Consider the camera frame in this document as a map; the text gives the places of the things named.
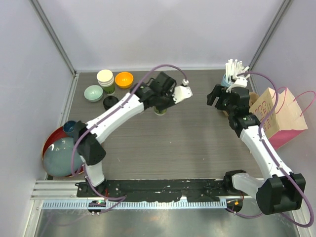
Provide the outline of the blue straw holder can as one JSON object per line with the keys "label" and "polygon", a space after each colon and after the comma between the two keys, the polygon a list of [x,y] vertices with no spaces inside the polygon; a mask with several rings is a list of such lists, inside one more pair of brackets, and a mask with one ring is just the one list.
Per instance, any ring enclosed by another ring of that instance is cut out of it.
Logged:
{"label": "blue straw holder can", "polygon": [[229,87],[233,84],[232,81],[230,81],[229,79],[226,79],[226,75],[224,74],[221,80],[221,85],[224,87]]}

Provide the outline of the red round tray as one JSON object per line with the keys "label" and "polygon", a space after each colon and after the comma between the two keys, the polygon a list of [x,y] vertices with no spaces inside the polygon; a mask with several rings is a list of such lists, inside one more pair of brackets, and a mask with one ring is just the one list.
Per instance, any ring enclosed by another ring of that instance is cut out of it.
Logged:
{"label": "red round tray", "polygon": [[[55,141],[61,139],[61,138],[66,138],[68,137],[64,131],[63,131],[63,128],[60,127],[58,128],[57,130],[55,130],[49,137],[48,139],[46,140],[44,146],[43,146],[43,150],[42,150],[42,163],[43,163],[43,156],[44,156],[44,153],[45,151],[47,150],[47,148],[53,144]],[[74,165],[74,171],[75,172],[78,172],[79,174],[81,174],[83,172],[83,168],[82,168],[82,165],[83,165],[83,161],[81,160],[80,156],[78,153],[75,153],[74,155],[74,159],[71,160],[71,164]]]}

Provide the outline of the kraft pink paper bag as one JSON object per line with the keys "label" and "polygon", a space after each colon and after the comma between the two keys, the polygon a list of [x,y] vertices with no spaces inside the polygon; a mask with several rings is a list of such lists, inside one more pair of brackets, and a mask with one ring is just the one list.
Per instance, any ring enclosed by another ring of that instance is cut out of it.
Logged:
{"label": "kraft pink paper bag", "polygon": [[308,129],[303,115],[307,109],[300,108],[298,98],[287,87],[267,88],[250,107],[275,150]]}

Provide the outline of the dark blue ceramic cup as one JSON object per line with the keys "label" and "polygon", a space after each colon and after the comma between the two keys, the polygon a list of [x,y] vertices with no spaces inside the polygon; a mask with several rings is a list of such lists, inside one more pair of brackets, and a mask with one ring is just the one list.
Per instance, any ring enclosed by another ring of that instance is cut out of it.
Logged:
{"label": "dark blue ceramic cup", "polygon": [[76,124],[76,121],[69,120],[63,125],[63,131],[68,137],[74,136],[74,126]]}

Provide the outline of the aluminium frame rail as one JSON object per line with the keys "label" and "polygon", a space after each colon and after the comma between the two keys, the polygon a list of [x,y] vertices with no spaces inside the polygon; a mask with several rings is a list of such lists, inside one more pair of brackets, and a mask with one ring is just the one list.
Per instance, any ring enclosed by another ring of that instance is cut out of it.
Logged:
{"label": "aluminium frame rail", "polygon": [[87,181],[37,181],[32,199],[45,209],[87,209],[98,213],[115,209],[211,209],[240,211],[247,196],[227,180],[106,180],[97,191]]}

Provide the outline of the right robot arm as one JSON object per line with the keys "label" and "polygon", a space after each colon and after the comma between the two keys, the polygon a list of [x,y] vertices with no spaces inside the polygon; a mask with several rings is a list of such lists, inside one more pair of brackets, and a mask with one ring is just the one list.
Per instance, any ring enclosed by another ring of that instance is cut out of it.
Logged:
{"label": "right robot arm", "polygon": [[250,176],[244,170],[226,172],[223,189],[234,195],[244,192],[256,199],[265,215],[300,209],[306,180],[302,174],[295,174],[275,152],[260,121],[249,111],[249,90],[234,87],[229,90],[215,85],[207,96],[207,104],[228,113],[229,125],[238,138],[248,147],[263,175],[263,180]]}

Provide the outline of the bundle of white straws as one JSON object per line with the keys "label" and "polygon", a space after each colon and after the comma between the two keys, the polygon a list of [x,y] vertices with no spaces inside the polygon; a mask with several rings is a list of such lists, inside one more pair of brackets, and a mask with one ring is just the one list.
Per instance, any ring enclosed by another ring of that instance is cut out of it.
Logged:
{"label": "bundle of white straws", "polygon": [[225,64],[225,80],[227,83],[232,84],[236,81],[239,74],[245,73],[250,69],[249,66],[244,66],[242,61],[237,59],[229,59]]}

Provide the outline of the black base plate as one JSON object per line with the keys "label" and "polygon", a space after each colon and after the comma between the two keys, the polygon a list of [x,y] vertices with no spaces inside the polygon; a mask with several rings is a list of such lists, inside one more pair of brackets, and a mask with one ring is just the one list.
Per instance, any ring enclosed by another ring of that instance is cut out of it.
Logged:
{"label": "black base plate", "polygon": [[116,201],[126,202],[188,202],[218,201],[220,197],[247,196],[238,190],[229,190],[219,179],[159,179],[159,180],[105,180],[97,192]]}

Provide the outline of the orange bowl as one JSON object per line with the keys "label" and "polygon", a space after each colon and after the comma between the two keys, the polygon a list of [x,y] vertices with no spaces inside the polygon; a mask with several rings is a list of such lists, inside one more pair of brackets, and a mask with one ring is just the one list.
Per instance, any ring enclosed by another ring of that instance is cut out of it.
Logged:
{"label": "orange bowl", "polygon": [[128,89],[134,82],[134,76],[130,72],[118,73],[115,77],[115,83],[119,88]]}

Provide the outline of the blue-grey ceramic plate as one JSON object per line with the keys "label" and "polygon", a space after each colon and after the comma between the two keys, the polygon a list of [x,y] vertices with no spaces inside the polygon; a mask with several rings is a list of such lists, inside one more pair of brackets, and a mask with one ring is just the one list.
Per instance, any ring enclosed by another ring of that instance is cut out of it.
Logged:
{"label": "blue-grey ceramic plate", "polygon": [[73,152],[73,138],[61,138],[51,144],[44,153],[44,170],[53,177],[72,175],[71,160]]}

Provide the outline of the pale green bowl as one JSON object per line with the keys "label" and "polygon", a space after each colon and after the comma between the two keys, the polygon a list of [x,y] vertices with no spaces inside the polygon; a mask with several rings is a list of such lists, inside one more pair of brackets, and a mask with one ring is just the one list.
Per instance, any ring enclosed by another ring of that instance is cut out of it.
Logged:
{"label": "pale green bowl", "polygon": [[103,97],[103,89],[99,85],[91,85],[85,89],[84,97],[89,102],[97,102]]}

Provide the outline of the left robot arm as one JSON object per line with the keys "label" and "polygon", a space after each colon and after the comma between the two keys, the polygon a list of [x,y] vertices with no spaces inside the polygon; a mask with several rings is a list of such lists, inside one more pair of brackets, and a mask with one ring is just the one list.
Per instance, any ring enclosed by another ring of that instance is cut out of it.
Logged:
{"label": "left robot arm", "polygon": [[105,191],[102,160],[106,156],[102,143],[126,121],[156,107],[165,110],[174,106],[178,99],[175,79],[160,72],[154,79],[142,79],[126,95],[97,118],[86,123],[78,121],[74,127],[74,153],[80,155],[88,180],[88,191],[100,197]]}

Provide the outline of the brown cardboard cup carrier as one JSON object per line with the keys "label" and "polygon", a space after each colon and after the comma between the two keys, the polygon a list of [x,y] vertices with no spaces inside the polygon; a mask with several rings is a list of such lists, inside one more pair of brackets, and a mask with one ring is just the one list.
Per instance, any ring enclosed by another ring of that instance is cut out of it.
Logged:
{"label": "brown cardboard cup carrier", "polygon": [[259,98],[259,95],[254,92],[249,92],[249,106],[251,107]]}

